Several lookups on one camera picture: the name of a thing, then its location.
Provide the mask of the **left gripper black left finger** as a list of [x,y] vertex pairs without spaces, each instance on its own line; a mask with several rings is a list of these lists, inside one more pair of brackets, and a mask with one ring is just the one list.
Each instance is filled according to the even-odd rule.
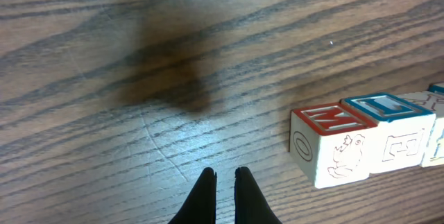
[[215,224],[217,175],[203,169],[186,200],[169,224]]

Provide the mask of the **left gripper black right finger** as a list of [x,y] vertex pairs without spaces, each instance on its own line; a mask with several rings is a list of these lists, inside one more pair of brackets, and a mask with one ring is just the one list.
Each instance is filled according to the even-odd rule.
[[246,166],[235,171],[234,202],[235,224],[282,224]]

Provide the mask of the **white block with green edge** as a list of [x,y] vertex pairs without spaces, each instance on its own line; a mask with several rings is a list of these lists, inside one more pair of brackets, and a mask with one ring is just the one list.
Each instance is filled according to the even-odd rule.
[[387,93],[341,99],[341,103],[377,124],[375,138],[368,142],[370,172],[384,173],[422,160],[436,114],[403,98]]

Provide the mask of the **white block with red stroke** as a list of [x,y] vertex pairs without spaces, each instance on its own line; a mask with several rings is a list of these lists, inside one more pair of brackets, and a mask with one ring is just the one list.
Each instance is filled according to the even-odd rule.
[[428,92],[433,92],[435,94],[444,95],[444,82],[441,83],[432,83],[428,89]]

